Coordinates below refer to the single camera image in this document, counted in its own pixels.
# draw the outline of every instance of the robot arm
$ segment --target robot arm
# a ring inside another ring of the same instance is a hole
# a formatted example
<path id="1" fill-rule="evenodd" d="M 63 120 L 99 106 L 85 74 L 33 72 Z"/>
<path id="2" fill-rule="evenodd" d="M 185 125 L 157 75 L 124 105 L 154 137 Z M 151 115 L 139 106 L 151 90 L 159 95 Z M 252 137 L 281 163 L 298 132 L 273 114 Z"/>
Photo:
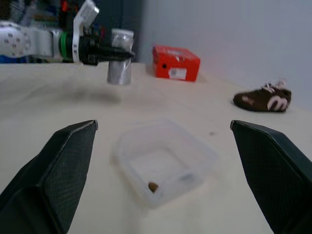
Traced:
<path id="1" fill-rule="evenodd" d="M 123 61 L 134 57 L 124 49 L 101 46 L 96 39 L 83 35 L 99 9 L 91 0 L 86 0 L 74 18 L 74 31 L 44 30 L 21 27 L 15 23 L 0 21 L 0 55 L 20 58 L 32 55 L 38 58 L 63 59 L 97 65 L 100 61 Z"/>

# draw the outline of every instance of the small brown object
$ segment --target small brown object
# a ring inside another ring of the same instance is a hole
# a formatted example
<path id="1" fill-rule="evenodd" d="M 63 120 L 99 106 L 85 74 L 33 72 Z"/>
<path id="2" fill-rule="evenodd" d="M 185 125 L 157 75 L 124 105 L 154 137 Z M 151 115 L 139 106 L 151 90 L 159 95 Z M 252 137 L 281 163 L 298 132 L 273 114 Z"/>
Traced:
<path id="1" fill-rule="evenodd" d="M 156 190 L 158 189 L 158 185 L 156 184 L 156 183 L 154 183 L 154 182 L 149 182 L 148 183 L 148 188 L 153 192 L 153 193 L 155 193 L 156 192 Z"/>

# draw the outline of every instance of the white table surface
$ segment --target white table surface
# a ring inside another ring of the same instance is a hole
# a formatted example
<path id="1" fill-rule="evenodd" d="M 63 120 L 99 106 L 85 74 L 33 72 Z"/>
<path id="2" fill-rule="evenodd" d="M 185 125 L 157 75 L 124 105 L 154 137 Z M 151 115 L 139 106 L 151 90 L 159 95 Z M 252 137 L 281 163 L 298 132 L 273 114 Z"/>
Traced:
<path id="1" fill-rule="evenodd" d="M 0 66 L 0 191 L 55 131 L 97 119 L 87 182 L 70 234 L 272 233 L 247 185 L 230 122 L 282 131 L 309 157 L 312 114 L 293 105 L 285 114 L 244 111 L 231 103 L 241 87 L 202 74 L 196 83 L 157 79 L 144 64 L 133 64 L 130 86 L 111 86 L 107 68 L 107 63 Z M 134 123 L 160 118 L 182 126 L 219 158 L 205 184 L 150 210 L 110 157 L 120 135 L 137 127 Z"/>

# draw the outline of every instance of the green ring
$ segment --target green ring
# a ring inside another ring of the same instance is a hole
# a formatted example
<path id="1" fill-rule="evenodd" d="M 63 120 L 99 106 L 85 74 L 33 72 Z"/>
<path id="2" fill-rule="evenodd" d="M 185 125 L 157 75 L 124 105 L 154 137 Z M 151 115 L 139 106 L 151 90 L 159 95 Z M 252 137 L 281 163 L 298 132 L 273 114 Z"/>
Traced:
<path id="1" fill-rule="evenodd" d="M 67 33 L 63 32 L 60 36 L 60 51 L 62 53 L 62 56 L 64 59 L 67 59 L 67 53 L 66 53 L 66 37 Z"/>

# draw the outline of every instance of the white wall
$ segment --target white wall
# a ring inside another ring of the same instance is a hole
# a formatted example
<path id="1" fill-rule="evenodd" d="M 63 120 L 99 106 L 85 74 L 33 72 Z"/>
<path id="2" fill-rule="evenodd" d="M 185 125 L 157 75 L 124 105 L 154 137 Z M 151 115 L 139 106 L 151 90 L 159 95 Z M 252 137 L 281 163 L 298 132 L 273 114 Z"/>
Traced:
<path id="1" fill-rule="evenodd" d="M 286 78 L 312 110 L 312 1 L 145 0 L 139 60 L 154 43 L 187 47 L 211 75 L 246 87 Z"/>

